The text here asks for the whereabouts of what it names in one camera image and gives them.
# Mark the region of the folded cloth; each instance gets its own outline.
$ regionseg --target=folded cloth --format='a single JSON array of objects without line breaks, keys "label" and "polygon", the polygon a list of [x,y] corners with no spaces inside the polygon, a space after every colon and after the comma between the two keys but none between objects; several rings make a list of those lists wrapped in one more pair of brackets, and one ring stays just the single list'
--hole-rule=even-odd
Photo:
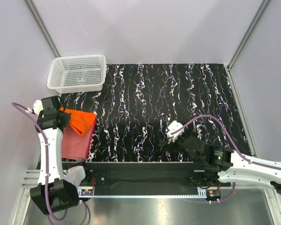
[{"label": "folded cloth", "polygon": [[83,112],[74,109],[66,109],[65,112],[71,114],[69,125],[79,135],[85,135],[90,130],[97,116],[94,113]]},{"label": "folded cloth", "polygon": [[84,135],[78,135],[73,128],[68,125],[64,129],[63,138],[61,142],[61,157],[75,159],[86,159],[89,155],[90,142],[94,132],[96,122],[91,129]]}]

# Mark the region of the plastic basket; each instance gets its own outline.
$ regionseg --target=plastic basket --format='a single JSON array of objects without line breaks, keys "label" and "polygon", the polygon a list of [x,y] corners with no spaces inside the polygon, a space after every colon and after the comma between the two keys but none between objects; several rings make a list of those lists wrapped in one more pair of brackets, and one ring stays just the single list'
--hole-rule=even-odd
[{"label": "plastic basket", "polygon": [[106,77],[104,55],[79,55],[53,60],[47,87],[60,94],[102,90]]}]

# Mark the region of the marble tabletop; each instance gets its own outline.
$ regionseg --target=marble tabletop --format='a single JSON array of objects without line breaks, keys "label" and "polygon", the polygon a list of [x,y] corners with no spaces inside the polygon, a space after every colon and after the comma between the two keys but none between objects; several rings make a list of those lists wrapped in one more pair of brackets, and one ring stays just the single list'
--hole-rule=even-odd
[{"label": "marble tabletop", "polygon": [[[162,151],[161,142],[173,120],[185,124],[202,114],[222,121],[240,151],[251,155],[223,64],[107,65],[102,91],[62,97],[67,108],[97,114],[87,161],[188,161],[179,151]],[[190,126],[207,143],[232,147],[216,122]]]}]

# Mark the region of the pink cloth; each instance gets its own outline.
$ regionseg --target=pink cloth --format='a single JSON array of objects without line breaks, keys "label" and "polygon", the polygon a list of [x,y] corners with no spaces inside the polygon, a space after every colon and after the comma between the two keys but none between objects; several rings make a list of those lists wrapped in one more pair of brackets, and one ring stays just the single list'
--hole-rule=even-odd
[{"label": "pink cloth", "polygon": [[61,157],[75,160],[78,158],[87,158],[95,124],[83,136],[78,135],[71,126],[67,126],[64,129],[61,143]]}]

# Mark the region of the gray floor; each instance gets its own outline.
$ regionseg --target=gray floor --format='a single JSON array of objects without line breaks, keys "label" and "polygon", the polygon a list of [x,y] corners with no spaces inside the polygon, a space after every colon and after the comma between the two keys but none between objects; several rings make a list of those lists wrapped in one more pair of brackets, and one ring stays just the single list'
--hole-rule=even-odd
[{"label": "gray floor", "polygon": [[[198,204],[186,199],[91,199],[91,225],[273,225],[264,192],[236,190],[227,202]],[[84,207],[69,210],[56,225],[78,225]],[[25,225],[49,225],[48,219],[30,203]]]}]

